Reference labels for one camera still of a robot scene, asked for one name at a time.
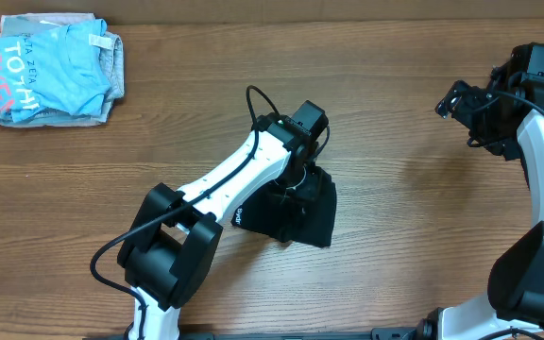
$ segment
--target stack of folded clothes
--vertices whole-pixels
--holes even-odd
[[[0,125],[105,123],[125,94],[123,44],[92,14],[2,17]]]

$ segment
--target wooden table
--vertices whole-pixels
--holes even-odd
[[[306,99],[327,111],[319,164],[337,184],[332,246],[227,227],[182,309],[185,330],[415,325],[482,293],[530,228],[519,162],[468,149],[466,129],[434,106],[455,80],[485,85],[514,46],[544,42],[544,20],[110,30],[125,44],[127,95],[105,126],[0,127],[0,339],[125,329],[132,299],[96,282],[89,260],[128,229],[151,187],[197,179],[242,143],[248,84],[286,114]],[[99,268],[122,281],[115,256]]]

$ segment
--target brown wall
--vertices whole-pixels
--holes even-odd
[[[111,25],[544,18],[544,0],[0,0],[0,15],[48,11]]]

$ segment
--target wood grain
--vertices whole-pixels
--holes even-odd
[[[544,20],[110,30],[126,47],[127,97],[108,124],[0,127],[0,339],[122,332],[132,301],[98,284],[89,260],[128,229],[152,186],[179,187],[235,150],[251,83],[283,112],[310,99],[329,115],[319,163],[338,189],[332,246],[227,227],[182,327],[414,325],[483,292],[494,261],[530,228],[519,163],[468,149],[466,130],[433,108],[456,79],[483,85],[514,46],[544,42]],[[114,257],[99,268],[121,281]]]
[[[0,0],[0,16],[92,12],[111,25],[544,18],[538,0]]]

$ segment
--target blue t-shirt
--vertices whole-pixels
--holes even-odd
[[[35,35],[0,38],[0,110],[14,122],[51,108],[99,116],[111,87],[93,36],[104,20],[53,28]]]

